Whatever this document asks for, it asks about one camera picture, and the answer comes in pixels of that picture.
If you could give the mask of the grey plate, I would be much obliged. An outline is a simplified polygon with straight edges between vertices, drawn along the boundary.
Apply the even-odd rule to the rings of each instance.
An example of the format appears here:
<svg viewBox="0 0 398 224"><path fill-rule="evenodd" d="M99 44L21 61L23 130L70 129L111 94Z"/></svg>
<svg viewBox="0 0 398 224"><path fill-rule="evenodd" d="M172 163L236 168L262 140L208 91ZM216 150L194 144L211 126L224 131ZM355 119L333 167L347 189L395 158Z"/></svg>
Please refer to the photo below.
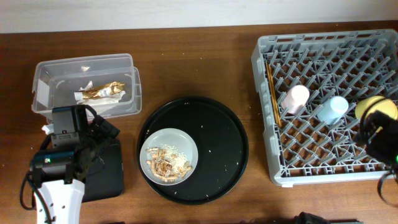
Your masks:
<svg viewBox="0 0 398 224"><path fill-rule="evenodd" d="M179 152L184 153L190 161L193 170L185 176L182 180L176 180L174 183L163 183L161 180L156 179L150 172L149 166L146 161L150 156L146 153L146 149L150 147L161 147L163 145L175 146ZM139 161L144 175L150 179L151 182L159 185L177 185L186 181L195 170L198 164L198 148L194 140L185 132L175 128L165 128L151 134L139 147Z"/></svg>

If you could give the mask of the light blue plastic cup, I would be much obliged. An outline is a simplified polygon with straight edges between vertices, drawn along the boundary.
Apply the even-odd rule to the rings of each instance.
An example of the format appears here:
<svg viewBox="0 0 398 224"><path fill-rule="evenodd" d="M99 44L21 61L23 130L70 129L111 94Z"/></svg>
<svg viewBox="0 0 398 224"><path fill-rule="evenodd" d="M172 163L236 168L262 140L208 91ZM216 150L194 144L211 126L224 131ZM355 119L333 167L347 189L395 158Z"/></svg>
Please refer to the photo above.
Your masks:
<svg viewBox="0 0 398 224"><path fill-rule="evenodd" d="M328 99L323 108L318 112L317 118L327 125L335 124L347 112L349 104L342 96L333 96Z"/></svg>

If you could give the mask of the white tissue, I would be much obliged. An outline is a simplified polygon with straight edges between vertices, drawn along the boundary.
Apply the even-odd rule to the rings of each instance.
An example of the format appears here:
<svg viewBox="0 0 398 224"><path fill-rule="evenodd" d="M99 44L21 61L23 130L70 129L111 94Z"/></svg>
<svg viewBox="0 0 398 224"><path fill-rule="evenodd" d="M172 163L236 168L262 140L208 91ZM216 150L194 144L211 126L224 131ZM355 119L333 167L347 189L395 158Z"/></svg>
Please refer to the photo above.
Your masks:
<svg viewBox="0 0 398 224"><path fill-rule="evenodd" d="M89 99L89 100L76 100L78 105L89 105L91 107L101 106L99 109L96 109L97 113L102 113L106 110L109 110L114 107L114 104L119 103L122 97L126 94L125 91L121 93L111 95L107 98L97 98L97 99Z"/></svg>

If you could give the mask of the yellow plastic bowl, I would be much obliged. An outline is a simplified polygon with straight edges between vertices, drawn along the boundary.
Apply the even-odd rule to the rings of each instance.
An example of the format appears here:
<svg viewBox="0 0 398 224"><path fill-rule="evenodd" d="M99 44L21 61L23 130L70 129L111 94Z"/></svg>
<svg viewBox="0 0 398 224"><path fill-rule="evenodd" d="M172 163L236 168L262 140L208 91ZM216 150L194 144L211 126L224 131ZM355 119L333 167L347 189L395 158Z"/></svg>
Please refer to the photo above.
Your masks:
<svg viewBox="0 0 398 224"><path fill-rule="evenodd" d="M359 136L397 133L397 105L390 98L366 98L357 104L354 113L359 120Z"/></svg>

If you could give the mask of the pink plastic cup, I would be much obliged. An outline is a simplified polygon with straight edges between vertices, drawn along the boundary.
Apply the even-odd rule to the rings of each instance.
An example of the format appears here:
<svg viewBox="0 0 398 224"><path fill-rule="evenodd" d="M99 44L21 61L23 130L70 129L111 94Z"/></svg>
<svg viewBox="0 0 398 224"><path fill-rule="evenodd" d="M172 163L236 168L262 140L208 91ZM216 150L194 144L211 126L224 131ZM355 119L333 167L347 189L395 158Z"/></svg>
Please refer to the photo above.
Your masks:
<svg viewBox="0 0 398 224"><path fill-rule="evenodd" d="M296 114L301 110L310 96L309 89L304 85L295 85L286 94L282 100L281 107L288 109L290 114Z"/></svg>

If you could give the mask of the food scraps with rice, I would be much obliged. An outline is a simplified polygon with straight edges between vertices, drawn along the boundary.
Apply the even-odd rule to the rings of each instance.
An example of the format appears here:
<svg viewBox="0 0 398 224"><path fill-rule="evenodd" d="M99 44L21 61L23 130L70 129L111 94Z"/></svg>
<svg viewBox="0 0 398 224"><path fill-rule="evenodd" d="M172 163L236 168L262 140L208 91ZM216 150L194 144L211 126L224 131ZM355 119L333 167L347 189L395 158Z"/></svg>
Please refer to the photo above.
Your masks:
<svg viewBox="0 0 398 224"><path fill-rule="evenodd" d="M193 170L187 156L179 152L175 146L150 147L146 149L146 153L150 156L146 161L150 172L163 183L182 180Z"/></svg>

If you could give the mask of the gold coffee sachet wrapper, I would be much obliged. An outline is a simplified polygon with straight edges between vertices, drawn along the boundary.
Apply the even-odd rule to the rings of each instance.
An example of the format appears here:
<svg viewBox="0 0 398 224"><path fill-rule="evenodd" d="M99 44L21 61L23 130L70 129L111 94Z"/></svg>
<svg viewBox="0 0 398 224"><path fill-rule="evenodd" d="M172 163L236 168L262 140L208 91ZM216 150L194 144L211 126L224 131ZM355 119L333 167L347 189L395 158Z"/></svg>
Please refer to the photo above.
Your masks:
<svg viewBox="0 0 398 224"><path fill-rule="evenodd" d="M121 82L111 82L105 85L94 86L93 82L89 81L86 87L80 88L79 91L74 92L74 97L77 101L107 98L124 91L125 85L125 83Z"/></svg>

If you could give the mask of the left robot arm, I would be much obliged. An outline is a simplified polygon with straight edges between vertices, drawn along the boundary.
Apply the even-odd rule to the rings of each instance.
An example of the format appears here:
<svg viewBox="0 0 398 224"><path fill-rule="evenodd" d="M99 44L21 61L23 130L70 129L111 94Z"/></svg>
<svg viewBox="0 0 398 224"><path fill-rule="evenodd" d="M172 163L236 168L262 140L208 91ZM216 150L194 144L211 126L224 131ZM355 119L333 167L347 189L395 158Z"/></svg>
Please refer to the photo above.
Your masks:
<svg viewBox="0 0 398 224"><path fill-rule="evenodd" d="M35 198L37 223L78 223L89 169L116 143L120 130L89 105L52 110L47 134L24 182Z"/></svg>

